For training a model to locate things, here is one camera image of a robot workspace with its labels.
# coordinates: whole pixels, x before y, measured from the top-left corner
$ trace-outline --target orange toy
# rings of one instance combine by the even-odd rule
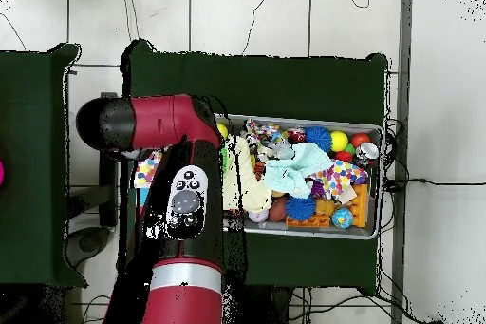
[[[313,215],[306,220],[296,220],[286,217],[286,225],[288,228],[328,228],[330,218],[325,215]]]
[[[345,206],[349,208],[349,211],[351,211],[351,214],[353,215],[353,226],[356,226],[357,228],[365,228],[368,185],[353,185],[353,189],[357,197],[350,202],[347,202]]]

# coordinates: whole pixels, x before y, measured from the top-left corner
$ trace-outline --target red ball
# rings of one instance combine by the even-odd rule
[[[369,139],[368,135],[365,133],[358,133],[353,136],[351,139],[351,143],[355,148],[360,146],[362,143],[371,143],[371,140]]]
[[[349,152],[339,151],[335,157],[338,161],[352,162],[353,156]]]

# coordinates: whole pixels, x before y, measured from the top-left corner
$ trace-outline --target tiled floor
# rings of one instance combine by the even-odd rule
[[[60,42],[77,43],[82,55],[69,76],[71,184],[98,183],[98,154],[77,135],[74,117],[80,106],[103,91],[121,93],[122,75],[116,68],[125,47],[138,35],[162,51],[204,51],[217,54],[271,56],[329,55],[364,58],[382,52],[390,69],[398,66],[400,0],[0,0],[0,49],[45,51]],[[397,78],[391,78],[396,101]],[[96,210],[70,222],[70,229],[97,226]],[[390,216],[385,197],[383,221]],[[73,324],[81,324],[85,305],[97,295],[110,295],[115,280],[117,233],[106,249],[80,266],[88,288],[73,291],[67,300]],[[383,234],[383,268],[391,275],[390,232]],[[383,280],[391,292],[391,284]],[[353,289],[314,289],[314,305],[333,305]],[[300,302],[294,299],[292,304]],[[97,303],[106,303],[100,298]],[[105,305],[94,305],[87,319],[103,316]],[[290,307],[290,316],[301,308]],[[313,314],[312,324],[389,324],[389,317],[366,299],[350,301],[330,312]],[[100,324],[99,321],[86,324]]]

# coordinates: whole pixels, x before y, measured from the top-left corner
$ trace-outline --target plush toy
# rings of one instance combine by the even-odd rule
[[[325,215],[326,217],[330,217],[333,212],[334,212],[333,200],[317,199],[315,201],[315,213],[317,215]]]
[[[269,210],[263,210],[261,212],[249,212],[248,218],[250,218],[253,222],[259,223],[263,222],[269,216]]]
[[[330,149],[333,152],[339,152],[346,148],[348,139],[343,131],[332,131],[330,137],[332,139],[332,146]]]

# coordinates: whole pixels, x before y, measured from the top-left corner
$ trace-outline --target gray bin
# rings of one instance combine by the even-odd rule
[[[352,135],[363,132],[368,134],[370,140],[377,145],[380,150],[380,157],[376,165],[370,172],[370,179],[368,183],[367,196],[367,215],[366,227],[358,228],[350,226],[347,229],[340,229],[335,226],[328,228],[288,228],[285,221],[270,222],[264,221],[260,223],[253,222],[250,219],[245,219],[244,228],[246,232],[258,233],[263,235],[287,235],[297,237],[317,237],[317,238],[346,238],[346,239],[372,239],[378,234],[379,221],[381,218],[382,200],[383,200],[383,158],[385,151],[385,136],[383,128],[372,124],[346,124],[334,122],[315,122],[310,120],[295,120],[295,119],[275,119],[269,117],[243,116],[243,115],[228,115],[228,118],[222,115],[215,115],[216,121],[225,124],[228,130],[234,128],[234,133],[239,134],[242,130],[244,122],[249,118],[255,120],[258,124],[278,124],[285,128],[295,127],[310,127],[322,126],[329,131],[340,130],[347,134],[349,138]],[[230,223],[227,219],[223,220],[224,230],[228,230]]]

